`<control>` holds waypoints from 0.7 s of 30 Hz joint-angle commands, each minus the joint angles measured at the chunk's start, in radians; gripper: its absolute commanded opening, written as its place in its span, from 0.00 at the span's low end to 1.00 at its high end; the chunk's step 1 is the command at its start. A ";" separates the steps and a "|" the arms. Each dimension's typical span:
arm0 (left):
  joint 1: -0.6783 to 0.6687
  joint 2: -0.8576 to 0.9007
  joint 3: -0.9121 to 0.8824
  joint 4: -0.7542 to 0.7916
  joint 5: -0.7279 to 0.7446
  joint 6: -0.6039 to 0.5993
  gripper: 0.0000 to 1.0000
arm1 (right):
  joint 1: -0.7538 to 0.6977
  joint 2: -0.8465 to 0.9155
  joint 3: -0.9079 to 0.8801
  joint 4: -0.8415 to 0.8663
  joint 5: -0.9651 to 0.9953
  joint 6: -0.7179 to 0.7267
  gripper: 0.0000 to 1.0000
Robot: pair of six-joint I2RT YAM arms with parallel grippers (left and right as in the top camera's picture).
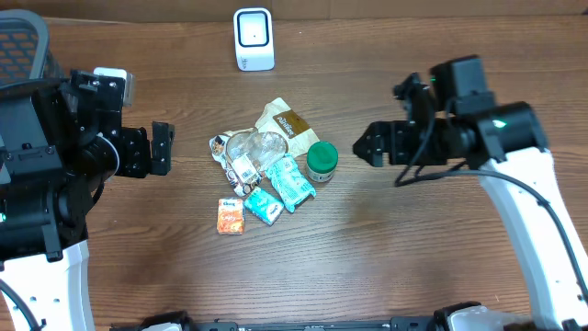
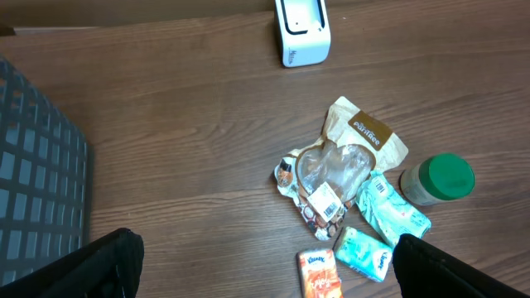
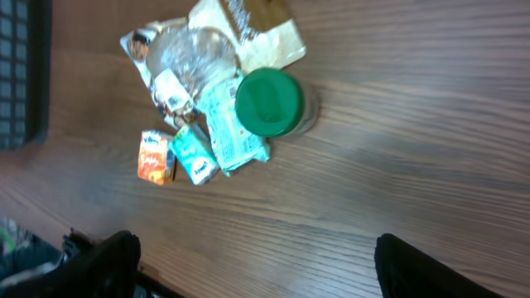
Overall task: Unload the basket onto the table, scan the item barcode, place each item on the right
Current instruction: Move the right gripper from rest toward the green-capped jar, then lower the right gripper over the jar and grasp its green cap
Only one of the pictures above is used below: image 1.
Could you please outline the green lid jar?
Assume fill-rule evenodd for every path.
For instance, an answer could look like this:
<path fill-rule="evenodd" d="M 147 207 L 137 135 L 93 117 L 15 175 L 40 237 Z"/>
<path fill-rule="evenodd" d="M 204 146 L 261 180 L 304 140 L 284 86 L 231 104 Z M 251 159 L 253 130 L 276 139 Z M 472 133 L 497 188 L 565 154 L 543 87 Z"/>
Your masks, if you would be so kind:
<path fill-rule="evenodd" d="M 331 143 L 314 143 L 307 152 L 306 166 L 309 178 L 315 182 L 329 181 L 334 175 L 338 159 L 338 151 Z"/>

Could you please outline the beige brown snack pouch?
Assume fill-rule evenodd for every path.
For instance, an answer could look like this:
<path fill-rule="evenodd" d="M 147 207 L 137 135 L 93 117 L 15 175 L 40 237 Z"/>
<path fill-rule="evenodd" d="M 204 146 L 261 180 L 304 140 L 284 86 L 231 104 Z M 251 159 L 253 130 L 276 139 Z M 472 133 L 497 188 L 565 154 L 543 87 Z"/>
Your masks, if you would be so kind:
<path fill-rule="evenodd" d="M 304 155 L 318 141 L 307 121 L 278 97 L 265 105 L 254 127 L 221 133 L 209 140 L 209 148 L 234 193 L 244 197 L 276 161 Z"/>

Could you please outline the light green tissue pack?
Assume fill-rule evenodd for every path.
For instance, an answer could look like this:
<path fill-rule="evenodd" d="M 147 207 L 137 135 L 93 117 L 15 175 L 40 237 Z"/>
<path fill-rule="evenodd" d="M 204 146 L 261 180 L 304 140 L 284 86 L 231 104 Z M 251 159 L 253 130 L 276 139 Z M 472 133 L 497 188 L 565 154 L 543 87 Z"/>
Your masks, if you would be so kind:
<path fill-rule="evenodd" d="M 298 163 L 291 154 L 285 154 L 265 173 L 286 210 L 290 213 L 294 213 L 296 208 L 308 197 L 316 196 L 316 189 L 301 174 Z"/>

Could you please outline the orange tissue pack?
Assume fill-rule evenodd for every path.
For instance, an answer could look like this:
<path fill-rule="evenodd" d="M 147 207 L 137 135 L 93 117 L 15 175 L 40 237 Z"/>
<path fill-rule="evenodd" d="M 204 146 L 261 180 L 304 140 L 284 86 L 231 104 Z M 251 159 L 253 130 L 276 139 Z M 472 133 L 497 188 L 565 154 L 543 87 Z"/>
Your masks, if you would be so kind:
<path fill-rule="evenodd" d="M 219 234 L 240 235 L 244 233 L 244 206 L 238 198 L 219 199 L 217 231 Z"/>

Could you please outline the teal tissue pack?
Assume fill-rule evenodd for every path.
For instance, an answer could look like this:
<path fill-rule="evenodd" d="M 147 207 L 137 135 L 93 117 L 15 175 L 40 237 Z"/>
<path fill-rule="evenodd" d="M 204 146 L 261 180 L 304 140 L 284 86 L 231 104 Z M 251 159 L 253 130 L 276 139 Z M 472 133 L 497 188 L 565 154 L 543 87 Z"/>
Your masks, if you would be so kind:
<path fill-rule="evenodd" d="M 259 187 L 249 194 L 243 204 L 247 210 L 267 225 L 273 225 L 285 210 L 281 200 Z"/>

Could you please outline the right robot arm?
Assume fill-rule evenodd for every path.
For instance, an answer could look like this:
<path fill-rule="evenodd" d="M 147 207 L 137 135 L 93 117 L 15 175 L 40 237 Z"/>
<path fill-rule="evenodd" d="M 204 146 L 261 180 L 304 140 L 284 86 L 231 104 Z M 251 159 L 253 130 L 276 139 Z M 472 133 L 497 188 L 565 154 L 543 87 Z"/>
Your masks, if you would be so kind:
<path fill-rule="evenodd" d="M 371 166 L 401 166 L 396 187 L 449 177 L 480 181 L 523 272 L 531 313 L 462 302 L 434 312 L 431 330 L 584 330 L 587 254 L 560 194 L 548 138 L 526 102 L 500 105 L 480 57 L 410 74 L 393 89 L 405 120 L 376 121 L 354 143 Z"/>

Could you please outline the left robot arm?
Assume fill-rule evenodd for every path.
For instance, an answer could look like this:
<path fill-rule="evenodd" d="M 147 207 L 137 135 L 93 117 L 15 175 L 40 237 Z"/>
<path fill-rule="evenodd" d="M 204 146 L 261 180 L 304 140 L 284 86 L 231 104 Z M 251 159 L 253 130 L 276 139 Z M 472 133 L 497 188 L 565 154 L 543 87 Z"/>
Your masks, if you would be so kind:
<path fill-rule="evenodd" d="M 1 89 L 1 292 L 18 330 L 91 330 L 87 214 L 114 176 L 170 172 L 175 129 L 126 128 L 134 78 L 74 71 Z"/>

